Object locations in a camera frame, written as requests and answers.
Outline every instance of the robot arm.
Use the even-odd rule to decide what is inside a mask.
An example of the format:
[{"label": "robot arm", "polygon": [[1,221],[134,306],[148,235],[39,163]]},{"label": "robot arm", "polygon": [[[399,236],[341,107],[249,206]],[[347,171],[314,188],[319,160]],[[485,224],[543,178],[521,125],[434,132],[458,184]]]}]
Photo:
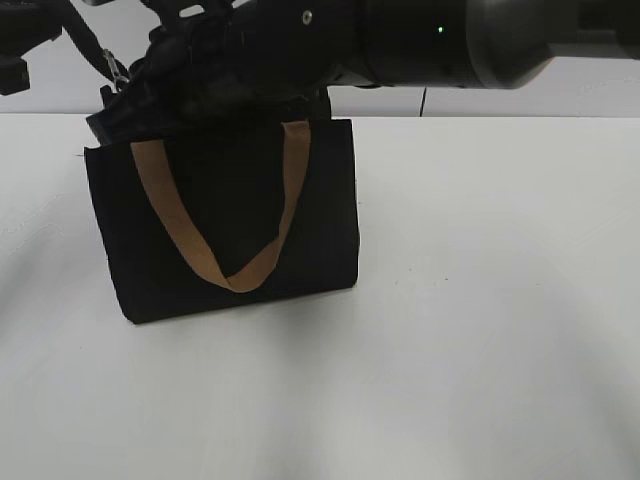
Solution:
[{"label": "robot arm", "polygon": [[[637,0],[141,1],[161,26],[131,81],[102,90],[105,109],[89,119],[102,143],[326,115],[331,85],[517,88],[555,56],[640,58]],[[76,44],[117,76],[97,40]]]},{"label": "robot arm", "polygon": [[63,29],[105,78],[114,80],[114,70],[126,72],[105,55],[69,0],[4,0],[0,2],[0,95],[29,89],[27,64],[21,57],[41,43],[56,39]]}]

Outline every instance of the black tote bag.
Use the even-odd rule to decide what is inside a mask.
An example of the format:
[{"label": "black tote bag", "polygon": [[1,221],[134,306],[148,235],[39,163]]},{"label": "black tote bag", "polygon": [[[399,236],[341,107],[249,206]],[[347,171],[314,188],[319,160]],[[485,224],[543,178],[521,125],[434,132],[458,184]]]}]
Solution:
[{"label": "black tote bag", "polygon": [[200,130],[85,157],[116,294],[134,323],[357,280],[348,120]]}]

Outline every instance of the white wall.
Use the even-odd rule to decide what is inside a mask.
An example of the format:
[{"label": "white wall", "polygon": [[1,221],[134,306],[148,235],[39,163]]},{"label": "white wall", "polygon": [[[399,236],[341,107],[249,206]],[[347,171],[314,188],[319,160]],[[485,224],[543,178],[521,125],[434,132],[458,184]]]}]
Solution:
[{"label": "white wall", "polygon": [[[157,24],[139,2],[88,7],[74,0],[105,47],[130,63],[142,56]],[[0,98],[5,112],[92,112],[100,108],[102,77],[67,37],[28,54],[32,90]],[[397,88],[333,90],[338,115],[418,115],[422,91]],[[558,59],[518,91],[430,90],[425,115],[640,116],[640,62]]]}]

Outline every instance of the white table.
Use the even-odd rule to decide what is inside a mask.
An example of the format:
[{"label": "white table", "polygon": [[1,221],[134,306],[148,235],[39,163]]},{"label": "white table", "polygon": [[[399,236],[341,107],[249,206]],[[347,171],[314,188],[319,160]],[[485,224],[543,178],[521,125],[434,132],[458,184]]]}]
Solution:
[{"label": "white table", "polygon": [[120,314],[80,116],[0,116],[0,478],[640,478],[640,120],[358,119],[349,292]]}]

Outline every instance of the tan bag handle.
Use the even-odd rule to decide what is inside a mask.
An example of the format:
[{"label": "tan bag handle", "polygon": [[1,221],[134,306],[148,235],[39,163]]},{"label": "tan bag handle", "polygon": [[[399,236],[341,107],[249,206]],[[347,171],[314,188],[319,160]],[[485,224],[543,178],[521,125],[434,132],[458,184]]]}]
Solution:
[{"label": "tan bag handle", "polygon": [[284,123],[282,126],[285,200],[278,237],[231,277],[225,277],[220,270],[215,254],[194,225],[180,199],[169,167],[164,141],[152,140],[131,144],[136,168],[149,202],[182,257],[199,277],[232,292],[246,293],[255,290],[276,268],[307,176],[311,150],[309,122]]}]

